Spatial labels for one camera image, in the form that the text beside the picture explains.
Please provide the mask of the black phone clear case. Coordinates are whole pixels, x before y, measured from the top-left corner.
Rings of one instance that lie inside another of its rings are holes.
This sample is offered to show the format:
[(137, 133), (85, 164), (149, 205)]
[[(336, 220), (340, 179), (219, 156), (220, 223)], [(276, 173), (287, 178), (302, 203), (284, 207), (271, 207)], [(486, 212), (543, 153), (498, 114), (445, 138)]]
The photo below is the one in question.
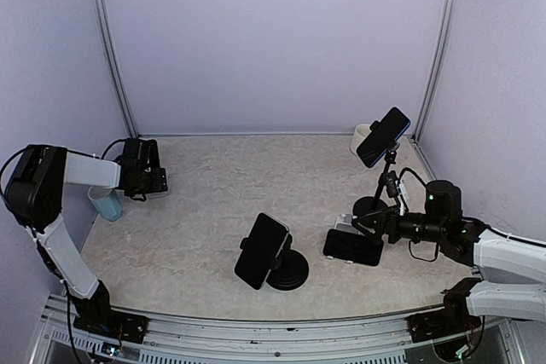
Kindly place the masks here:
[(149, 172), (149, 185), (146, 190), (147, 198), (159, 198), (167, 195), (168, 184), (165, 168), (152, 169)]

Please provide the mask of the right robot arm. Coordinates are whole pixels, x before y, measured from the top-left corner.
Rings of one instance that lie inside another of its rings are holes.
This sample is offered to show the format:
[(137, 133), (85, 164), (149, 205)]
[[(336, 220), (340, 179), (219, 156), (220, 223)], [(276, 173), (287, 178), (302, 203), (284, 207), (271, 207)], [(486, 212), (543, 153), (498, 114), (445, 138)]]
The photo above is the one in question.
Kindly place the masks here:
[(388, 206), (363, 197), (353, 206), (351, 225), (372, 243), (430, 242), (452, 261), (496, 269), (525, 278), (525, 284), (499, 284), (479, 278), (460, 281), (444, 296), (436, 315), (442, 332), (456, 332), (469, 316), (500, 316), (524, 321), (545, 320), (545, 244), (495, 230), (462, 214), (462, 191), (452, 182), (425, 185), (424, 212), (410, 212), (394, 183), (386, 185), (395, 200)]

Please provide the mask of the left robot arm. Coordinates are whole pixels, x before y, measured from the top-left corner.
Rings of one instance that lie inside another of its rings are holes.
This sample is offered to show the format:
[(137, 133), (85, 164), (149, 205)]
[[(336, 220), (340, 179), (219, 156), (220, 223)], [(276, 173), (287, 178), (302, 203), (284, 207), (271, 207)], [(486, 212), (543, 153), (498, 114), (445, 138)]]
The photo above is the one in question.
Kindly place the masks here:
[(115, 160), (97, 158), (66, 147), (30, 144), (13, 154), (16, 165), (1, 190), (1, 199), (35, 241), (49, 270), (67, 285), (78, 315), (103, 334), (119, 326), (105, 285), (89, 270), (62, 216), (67, 184), (120, 190), (133, 200), (167, 191), (166, 169), (157, 141), (126, 138)]

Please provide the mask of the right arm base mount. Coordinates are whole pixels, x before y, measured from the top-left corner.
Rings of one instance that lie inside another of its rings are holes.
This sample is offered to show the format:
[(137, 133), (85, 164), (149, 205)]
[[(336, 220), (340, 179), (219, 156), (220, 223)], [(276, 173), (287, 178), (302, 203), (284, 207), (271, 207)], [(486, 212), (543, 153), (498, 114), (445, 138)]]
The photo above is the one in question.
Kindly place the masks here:
[(441, 309), (410, 315), (406, 321), (412, 342), (433, 340), (480, 328), (482, 319), (470, 315), (466, 305), (466, 297), (480, 282), (478, 278), (465, 278), (444, 293)]

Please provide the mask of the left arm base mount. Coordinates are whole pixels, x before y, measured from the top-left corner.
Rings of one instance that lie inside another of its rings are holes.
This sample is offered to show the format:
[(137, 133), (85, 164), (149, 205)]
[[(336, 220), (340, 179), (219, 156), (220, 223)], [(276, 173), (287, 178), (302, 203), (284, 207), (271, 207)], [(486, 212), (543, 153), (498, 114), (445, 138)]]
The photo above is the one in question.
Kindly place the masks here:
[(77, 329), (95, 335), (142, 344), (148, 322), (149, 319), (146, 316), (114, 310), (106, 321), (80, 315), (74, 319), (73, 324)]

